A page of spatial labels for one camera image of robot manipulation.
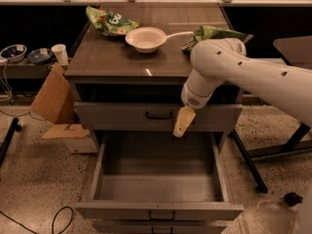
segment cable on floor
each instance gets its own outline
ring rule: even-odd
[[[5,66],[4,66],[4,69],[3,69],[4,80],[2,80],[0,78],[0,85],[3,88],[4,91],[8,91],[8,97],[4,98],[4,99],[0,99],[1,101],[3,101],[3,100],[12,100],[12,88],[11,88],[11,86],[8,83],[7,74],[6,74],[7,66],[8,66],[8,63],[6,63]]]
[[[4,112],[4,111],[2,111],[2,110],[0,110],[0,112],[3,113],[3,114],[5,114],[5,115],[7,115],[7,116],[14,117],[14,118],[19,118],[19,117],[21,117],[21,116],[25,116],[25,115],[29,114],[29,116],[30,116],[32,119],[34,119],[34,120],[37,120],[37,121],[45,121],[45,119],[43,119],[43,118],[42,118],[42,119],[38,119],[38,118],[36,118],[36,117],[33,117],[33,116],[31,115],[31,111],[28,111],[28,112],[23,113],[23,114],[20,114],[20,115],[9,114],[9,113],[6,113],[6,112]]]
[[[73,210],[71,207],[68,207],[68,206],[62,207],[61,209],[59,209],[59,211],[56,213],[55,217],[53,218],[52,226],[51,226],[52,234],[55,234],[55,222],[56,222],[56,220],[57,220],[58,215],[59,215],[62,211],[66,210],[66,209],[69,209],[69,210],[70,210],[70,213],[71,213],[71,215],[70,215],[70,220],[68,221],[67,225],[66,225],[60,232],[58,232],[58,234],[63,233],[63,232],[70,226],[70,224],[72,223],[72,221],[73,221],[73,219],[74,219],[74,210]],[[4,214],[2,211],[0,211],[0,214],[3,215],[4,217],[8,218],[9,220],[13,221],[14,223],[20,225],[20,226],[23,227],[25,230],[27,230],[27,231],[29,231],[29,232],[31,232],[31,233],[33,233],[33,234],[39,234],[38,232],[35,232],[35,231],[33,231],[33,230],[27,228],[27,227],[26,227],[25,225],[23,225],[22,223],[17,222],[17,221],[14,220],[13,218],[11,218],[11,217],[9,217],[8,215]]]
[[[29,95],[27,95],[25,92],[22,92],[21,93],[25,98],[35,98],[37,95],[38,95],[38,93],[36,93],[36,94],[31,94],[30,96]]]

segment food package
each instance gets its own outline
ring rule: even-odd
[[[102,31],[106,36],[127,35],[131,30],[138,27],[138,21],[129,20],[119,14],[90,6],[87,7],[86,14],[93,27]]]
[[[235,30],[218,28],[209,25],[202,25],[194,30],[194,35],[181,49],[185,53],[190,53],[193,47],[200,41],[207,39],[237,38],[245,44],[253,38],[251,34],[241,33]]]

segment drawer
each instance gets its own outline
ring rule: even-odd
[[[243,207],[228,202],[222,174],[213,134],[107,132],[90,200],[76,208],[103,220],[233,220]]]
[[[76,102],[75,110],[83,125],[94,130],[172,131],[179,103]],[[241,104],[208,104],[196,111],[189,131],[232,131],[242,111]]]
[[[75,81],[73,91],[84,102],[181,103],[181,91],[186,78],[113,78]],[[241,90],[225,83],[215,89],[210,103],[234,103]]]
[[[225,223],[206,221],[94,221],[93,228],[99,233],[136,233],[136,234],[219,234]]]

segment black cable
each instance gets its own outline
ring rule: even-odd
[[[32,94],[32,95],[27,95],[25,92],[22,92],[21,93],[25,98],[34,98],[34,97],[36,97],[37,95],[38,95],[38,93],[36,93],[36,94]]]
[[[33,116],[31,115],[31,111],[28,111],[28,112],[23,113],[23,114],[21,114],[21,115],[9,114],[9,113],[6,113],[6,112],[4,112],[4,111],[2,111],[2,110],[0,110],[0,112],[3,113],[3,114],[5,114],[5,115],[11,116],[11,117],[15,117],[15,118],[19,118],[19,117],[21,117],[21,116],[25,116],[25,115],[29,114],[29,116],[30,116],[32,119],[34,119],[34,120],[37,120],[37,121],[45,121],[45,119],[38,119],[38,118],[36,118],[36,117],[33,117]]]
[[[3,215],[4,217],[7,217],[9,220],[13,221],[14,223],[17,223],[18,225],[20,225],[21,227],[23,227],[23,228],[26,229],[27,231],[29,231],[29,232],[31,232],[31,233],[34,233],[34,234],[38,234],[37,232],[34,232],[34,231],[32,231],[31,229],[28,229],[25,225],[23,225],[23,224],[21,224],[21,223],[15,221],[14,219],[12,219],[12,218],[9,217],[8,215],[2,213],[1,211],[0,211],[0,214]]]
[[[51,229],[52,229],[52,234],[55,234],[55,221],[56,221],[56,219],[57,219],[59,213],[60,213],[61,211],[65,210],[65,209],[70,209],[70,211],[71,211],[71,217],[70,217],[70,220],[68,221],[67,225],[66,225],[58,234],[63,233],[63,232],[69,227],[69,225],[71,224],[71,222],[73,221],[73,219],[74,219],[74,210],[73,210],[71,207],[63,207],[63,208],[61,208],[61,209],[56,213],[55,217],[53,218],[53,221],[52,221],[52,228],[51,228]]]
[[[62,207],[55,215],[55,217],[53,218],[53,221],[52,221],[52,227],[51,227],[51,231],[52,231],[52,234],[55,234],[55,222],[56,222],[56,219],[58,217],[58,215],[61,213],[61,211],[65,210],[65,209],[70,209],[71,211],[71,216],[70,216],[70,220],[68,221],[67,225],[58,233],[58,234],[61,234],[63,233],[68,227],[69,225],[72,223],[73,219],[74,219],[74,210],[71,208],[71,207]],[[29,228],[27,228],[25,225],[17,222],[16,220],[12,219],[11,217],[9,217],[8,215],[2,213],[2,211],[0,211],[0,214],[3,215],[4,217],[8,218],[9,220],[13,221],[14,223],[20,225],[21,227],[23,227],[24,229],[26,229],[27,231],[33,233],[33,234],[39,234]]]

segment black stand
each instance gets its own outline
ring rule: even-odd
[[[12,120],[12,123],[10,125],[10,128],[1,144],[1,147],[0,147],[0,167],[2,165],[2,162],[4,160],[4,157],[6,155],[6,152],[8,150],[8,147],[10,145],[10,142],[11,142],[11,139],[12,139],[12,136],[13,136],[13,133],[14,131],[18,131],[20,132],[21,131],[21,126],[18,125],[18,121],[19,121],[19,118],[14,118]]]
[[[291,153],[294,151],[299,151],[307,148],[312,147],[312,140],[302,141],[302,138],[311,130],[310,127],[306,126],[305,124],[301,124],[300,127],[295,131],[292,137],[287,141],[286,144],[283,145],[275,145],[271,147],[259,148],[247,151],[243,142],[241,141],[240,137],[234,130],[230,136],[233,137],[235,143],[237,144],[242,156],[247,163],[248,168],[250,169],[251,173],[253,174],[253,178],[257,183],[256,190],[261,193],[267,193],[268,189],[265,183],[262,180],[261,175],[259,174],[256,166],[252,158],[259,158],[264,156],[282,154],[282,153]]]

